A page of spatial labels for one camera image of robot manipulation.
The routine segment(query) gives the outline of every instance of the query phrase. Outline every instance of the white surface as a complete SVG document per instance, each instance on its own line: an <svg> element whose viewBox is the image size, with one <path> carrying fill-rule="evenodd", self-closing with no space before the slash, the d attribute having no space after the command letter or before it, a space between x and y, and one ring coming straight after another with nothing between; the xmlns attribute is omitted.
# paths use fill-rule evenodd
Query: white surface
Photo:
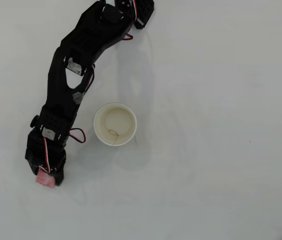
<svg viewBox="0 0 282 240"><path fill-rule="evenodd" d="M137 119L133 111L121 103L102 106L93 118L95 135L109 146L123 146L136 134Z"/></svg>
<svg viewBox="0 0 282 240"><path fill-rule="evenodd" d="M282 0L157 0L108 49L66 147L65 180L24 159L54 51L91 0L0 0L0 239L282 240ZM136 141L93 117L131 107Z"/></svg>

